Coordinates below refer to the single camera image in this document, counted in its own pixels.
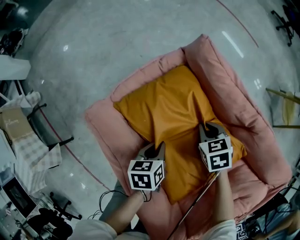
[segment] marble floor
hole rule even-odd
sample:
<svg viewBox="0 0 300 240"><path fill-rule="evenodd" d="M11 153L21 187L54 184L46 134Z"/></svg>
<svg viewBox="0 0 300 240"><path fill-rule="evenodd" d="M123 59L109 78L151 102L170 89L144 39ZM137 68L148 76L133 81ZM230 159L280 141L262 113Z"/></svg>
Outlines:
<svg viewBox="0 0 300 240"><path fill-rule="evenodd" d="M265 88L299 91L300 40L287 46L277 31L281 0L53 0L33 23L19 58L32 69L28 90L42 94L38 122L50 143L74 136L62 147L63 163L47 175L50 189L72 201L84 218L116 177L83 114L119 81L152 58L210 36L270 122L282 124L282 102ZM300 134L274 129L286 159L299 156ZM109 197L103 200L107 204Z"/></svg>

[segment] orange cloth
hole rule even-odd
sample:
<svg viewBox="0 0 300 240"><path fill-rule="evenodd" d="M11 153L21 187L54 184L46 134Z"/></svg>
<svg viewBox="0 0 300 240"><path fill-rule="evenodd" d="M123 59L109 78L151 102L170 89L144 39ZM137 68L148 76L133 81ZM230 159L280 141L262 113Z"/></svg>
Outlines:
<svg viewBox="0 0 300 240"><path fill-rule="evenodd" d="M188 67L172 69L126 95L114 107L147 141L155 142L156 147L165 142L163 188L172 204L205 183L208 170L198 149L199 123L222 123ZM238 139L230 137L234 163L247 153Z"/></svg>

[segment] plaid fabric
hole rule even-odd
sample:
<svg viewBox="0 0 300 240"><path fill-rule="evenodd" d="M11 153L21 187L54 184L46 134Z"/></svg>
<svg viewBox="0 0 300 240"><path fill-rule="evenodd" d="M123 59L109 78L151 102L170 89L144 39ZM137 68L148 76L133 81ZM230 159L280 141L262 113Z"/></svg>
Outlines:
<svg viewBox="0 0 300 240"><path fill-rule="evenodd" d="M20 107L22 101L26 101L28 107L34 108L36 104L39 103L41 100L41 95L39 92L32 92L26 96L20 95L16 97L15 99L5 103L1 108L0 108L0 113L8 108L15 108L15 107Z"/></svg>
<svg viewBox="0 0 300 240"><path fill-rule="evenodd" d="M59 144L49 151L34 132L14 141L13 150L16 155L15 174L28 194L44 188L47 169L62 162Z"/></svg>

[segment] pink cushion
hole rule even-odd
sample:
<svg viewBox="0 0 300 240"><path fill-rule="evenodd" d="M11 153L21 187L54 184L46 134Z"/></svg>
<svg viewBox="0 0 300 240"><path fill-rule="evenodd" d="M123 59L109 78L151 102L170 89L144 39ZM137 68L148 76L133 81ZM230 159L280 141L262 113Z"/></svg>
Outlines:
<svg viewBox="0 0 300 240"><path fill-rule="evenodd" d="M247 147L248 156L238 161L229 173L238 221L278 193L289 181L291 170L279 151L269 124L207 36L201 35L191 45L160 56L135 71L108 98L87 109L85 118L125 192L130 194L127 168L144 141L113 108L113 101L119 101L143 84L187 62L217 117ZM166 239L194 198L195 195L190 194L171 205L162 189L160 193L153 193L151 202L141 207L138 216L151 238ZM200 237L209 228L213 199L214 187L211 187L180 225L173 239Z"/></svg>

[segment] white cube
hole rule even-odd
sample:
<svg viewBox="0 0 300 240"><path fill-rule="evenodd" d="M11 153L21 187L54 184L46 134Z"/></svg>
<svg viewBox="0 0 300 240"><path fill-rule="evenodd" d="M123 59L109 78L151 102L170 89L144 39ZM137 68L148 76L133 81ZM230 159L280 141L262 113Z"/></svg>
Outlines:
<svg viewBox="0 0 300 240"><path fill-rule="evenodd" d="M155 191L165 178L164 161L131 160L127 172L132 189Z"/></svg>
<svg viewBox="0 0 300 240"><path fill-rule="evenodd" d="M230 137L224 137L199 144L201 157L209 172L220 171L232 167Z"/></svg>

